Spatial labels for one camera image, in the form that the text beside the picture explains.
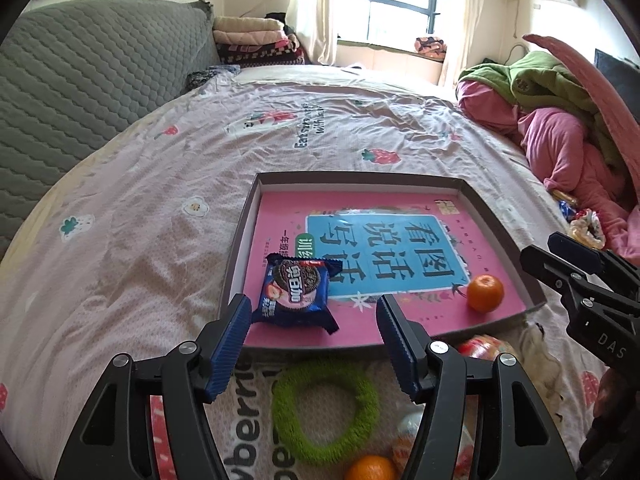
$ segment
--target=tangerine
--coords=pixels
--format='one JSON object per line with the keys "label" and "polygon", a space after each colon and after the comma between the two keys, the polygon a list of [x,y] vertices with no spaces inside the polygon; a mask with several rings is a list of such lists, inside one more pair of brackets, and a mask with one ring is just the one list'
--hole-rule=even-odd
{"label": "tangerine", "polygon": [[466,304],[481,314],[495,310],[503,299],[502,282],[490,274],[476,276],[466,288]]}
{"label": "tangerine", "polygon": [[351,465],[344,480],[396,480],[397,477],[391,460],[384,456],[367,455]]}

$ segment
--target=green fuzzy ring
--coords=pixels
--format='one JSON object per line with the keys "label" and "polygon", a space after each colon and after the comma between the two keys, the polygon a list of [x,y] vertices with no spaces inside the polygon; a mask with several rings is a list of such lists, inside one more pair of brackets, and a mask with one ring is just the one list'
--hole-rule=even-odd
{"label": "green fuzzy ring", "polygon": [[[296,416],[296,397],[315,383],[333,383],[353,392],[357,409],[347,431],[327,446],[316,446],[303,433]],[[378,417],[378,392],[362,370],[340,361],[309,361],[292,366],[273,388],[273,423],[281,441],[297,459],[314,465],[337,463],[369,439]]]}

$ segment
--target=oreo package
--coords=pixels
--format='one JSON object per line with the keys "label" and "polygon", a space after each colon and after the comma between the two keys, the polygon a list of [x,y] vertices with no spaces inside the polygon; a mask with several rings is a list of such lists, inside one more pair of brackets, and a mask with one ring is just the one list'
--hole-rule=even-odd
{"label": "oreo package", "polygon": [[278,326],[321,326],[329,334],[338,330],[326,306],[329,279],[341,272],[340,260],[267,256],[267,273],[258,308],[251,322]]}

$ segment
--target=screw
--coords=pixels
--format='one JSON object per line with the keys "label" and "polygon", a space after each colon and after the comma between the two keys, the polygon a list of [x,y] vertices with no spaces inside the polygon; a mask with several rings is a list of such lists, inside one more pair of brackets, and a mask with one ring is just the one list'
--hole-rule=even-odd
{"label": "screw", "polygon": [[517,359],[512,356],[511,354],[501,354],[500,355],[500,362],[505,365],[505,366],[513,366],[514,364],[516,364],[518,361]]}
{"label": "screw", "polygon": [[129,362],[129,356],[126,354],[118,354],[113,358],[113,366],[118,368],[122,368],[125,364]]}
{"label": "screw", "polygon": [[429,348],[431,348],[431,351],[435,352],[436,354],[446,354],[449,350],[449,345],[447,345],[444,341],[434,341],[433,343],[431,343]]}
{"label": "screw", "polygon": [[197,347],[198,345],[196,345],[196,343],[194,343],[193,341],[185,341],[180,345],[178,351],[181,354],[193,354],[196,351]]}

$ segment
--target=white curtain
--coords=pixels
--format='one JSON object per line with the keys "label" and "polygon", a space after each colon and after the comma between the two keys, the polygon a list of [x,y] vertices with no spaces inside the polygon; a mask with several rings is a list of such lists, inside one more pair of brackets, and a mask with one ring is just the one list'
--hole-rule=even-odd
{"label": "white curtain", "polygon": [[450,20],[450,36],[442,38],[447,43],[447,55],[442,65],[439,85],[453,88],[458,82],[458,76],[467,68],[467,57],[478,28],[480,14],[484,0],[456,0],[452,8],[446,9],[447,19]]}
{"label": "white curtain", "polygon": [[338,47],[334,18],[337,0],[290,0],[287,25],[295,29],[300,43],[314,63],[332,65]]}

